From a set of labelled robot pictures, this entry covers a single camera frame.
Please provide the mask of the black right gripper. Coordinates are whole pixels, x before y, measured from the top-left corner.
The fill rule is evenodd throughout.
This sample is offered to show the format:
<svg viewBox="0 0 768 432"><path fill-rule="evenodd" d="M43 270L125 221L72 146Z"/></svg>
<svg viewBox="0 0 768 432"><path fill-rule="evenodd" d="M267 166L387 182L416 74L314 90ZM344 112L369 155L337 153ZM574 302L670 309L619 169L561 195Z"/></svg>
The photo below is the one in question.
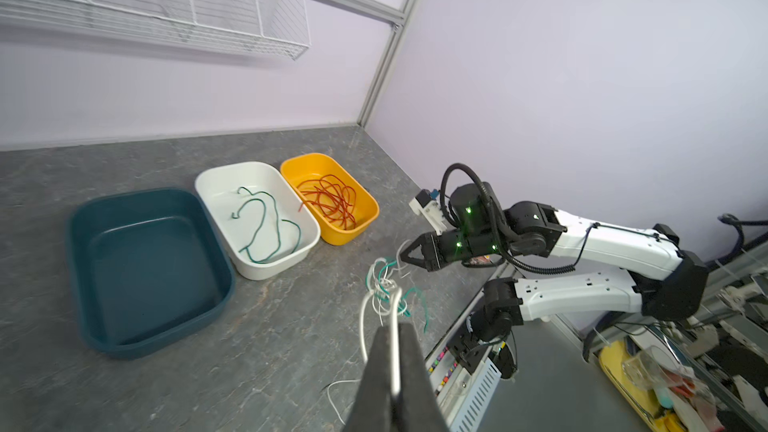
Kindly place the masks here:
<svg viewBox="0 0 768 432"><path fill-rule="evenodd" d="M399 260L435 272L452 263L494 254L498 254L498 246L490 232L466 235L456 229L440 236L435 232L419 235L402 248Z"/></svg>

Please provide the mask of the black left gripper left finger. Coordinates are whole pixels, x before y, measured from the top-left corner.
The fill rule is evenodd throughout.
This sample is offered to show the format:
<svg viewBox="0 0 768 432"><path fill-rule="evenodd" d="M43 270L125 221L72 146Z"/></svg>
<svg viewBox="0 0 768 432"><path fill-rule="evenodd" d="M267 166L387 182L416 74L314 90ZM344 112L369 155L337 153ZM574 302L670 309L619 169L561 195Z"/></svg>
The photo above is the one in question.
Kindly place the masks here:
<svg viewBox="0 0 768 432"><path fill-rule="evenodd" d="M344 432L390 431L393 425L390 332L380 327L374 335L362 379Z"/></svg>

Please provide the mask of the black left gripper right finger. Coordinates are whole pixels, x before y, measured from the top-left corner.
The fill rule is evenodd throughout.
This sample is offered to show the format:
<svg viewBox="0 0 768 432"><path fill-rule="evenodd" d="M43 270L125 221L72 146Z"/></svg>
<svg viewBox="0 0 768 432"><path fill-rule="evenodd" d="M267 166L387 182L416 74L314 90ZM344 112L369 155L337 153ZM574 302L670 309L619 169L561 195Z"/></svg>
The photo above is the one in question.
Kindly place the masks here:
<svg viewBox="0 0 768 432"><path fill-rule="evenodd" d="M424 357L410 323L398 324L400 391L395 398L396 431L448 431Z"/></svg>

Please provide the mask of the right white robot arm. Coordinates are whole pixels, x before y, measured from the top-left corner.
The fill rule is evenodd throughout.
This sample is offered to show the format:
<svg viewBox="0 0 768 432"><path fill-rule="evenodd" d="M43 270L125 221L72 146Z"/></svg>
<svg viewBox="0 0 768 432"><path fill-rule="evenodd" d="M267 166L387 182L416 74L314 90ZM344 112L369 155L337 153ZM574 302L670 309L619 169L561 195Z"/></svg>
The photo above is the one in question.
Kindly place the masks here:
<svg viewBox="0 0 768 432"><path fill-rule="evenodd" d="M706 264L682 249L664 224L624 227L535 201L504 208L491 184L462 163L450 165L440 187L421 190L410 206L432 229L403 248L400 261L436 272L454 263L477 268L479 258L490 256L494 267L508 264L532 275L484 284L481 299L447 344L469 373L527 322L602 313L584 339L587 357L597 335L625 314L662 322L691 317L707 284Z"/></svg>

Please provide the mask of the yellow plastic bin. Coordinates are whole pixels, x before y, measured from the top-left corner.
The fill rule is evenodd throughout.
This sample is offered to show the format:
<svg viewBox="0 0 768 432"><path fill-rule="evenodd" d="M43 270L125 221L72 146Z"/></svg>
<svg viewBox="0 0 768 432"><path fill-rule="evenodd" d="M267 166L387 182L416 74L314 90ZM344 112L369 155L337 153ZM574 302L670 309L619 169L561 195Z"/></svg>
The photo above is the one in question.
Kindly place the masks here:
<svg viewBox="0 0 768 432"><path fill-rule="evenodd" d="M330 245L351 242L379 216L376 199L328 155L309 153L287 159L280 172L298 194L300 210L315 217L321 238Z"/></svg>

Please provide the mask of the white plastic bin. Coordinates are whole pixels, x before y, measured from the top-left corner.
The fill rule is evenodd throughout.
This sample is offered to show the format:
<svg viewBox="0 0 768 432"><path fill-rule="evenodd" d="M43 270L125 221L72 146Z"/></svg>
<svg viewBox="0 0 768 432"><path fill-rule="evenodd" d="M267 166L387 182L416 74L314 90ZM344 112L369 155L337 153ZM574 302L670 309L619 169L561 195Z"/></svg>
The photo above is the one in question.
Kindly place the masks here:
<svg viewBox="0 0 768 432"><path fill-rule="evenodd" d="M314 216L280 172L241 162L198 175L195 190L223 236L238 273L272 278L303 261L321 238Z"/></svg>

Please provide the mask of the teal plastic bin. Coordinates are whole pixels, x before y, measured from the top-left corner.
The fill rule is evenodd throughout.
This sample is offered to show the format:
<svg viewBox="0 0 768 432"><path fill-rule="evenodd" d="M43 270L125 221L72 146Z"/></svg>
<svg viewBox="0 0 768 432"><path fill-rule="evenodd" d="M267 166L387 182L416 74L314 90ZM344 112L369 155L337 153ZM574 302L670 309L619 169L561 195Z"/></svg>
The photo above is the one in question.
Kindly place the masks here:
<svg viewBox="0 0 768 432"><path fill-rule="evenodd" d="M116 359L145 357L207 327L235 292L209 213L178 188L80 205L66 250L80 335Z"/></svg>

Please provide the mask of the colourful bead strip rail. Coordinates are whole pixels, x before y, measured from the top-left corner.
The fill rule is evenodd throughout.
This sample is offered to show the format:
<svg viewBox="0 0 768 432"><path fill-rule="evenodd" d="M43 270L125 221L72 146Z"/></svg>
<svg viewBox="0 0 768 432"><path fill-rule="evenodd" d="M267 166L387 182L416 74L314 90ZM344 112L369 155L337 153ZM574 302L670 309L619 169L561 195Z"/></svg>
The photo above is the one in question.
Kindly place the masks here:
<svg viewBox="0 0 768 432"><path fill-rule="evenodd" d="M427 372L438 408L450 431L478 431L493 395L502 382L502 372L494 363L498 353L508 350L498 342L474 352L476 368L468 370L450 340L466 328L466 320L483 298L480 291L426 360Z"/></svg>

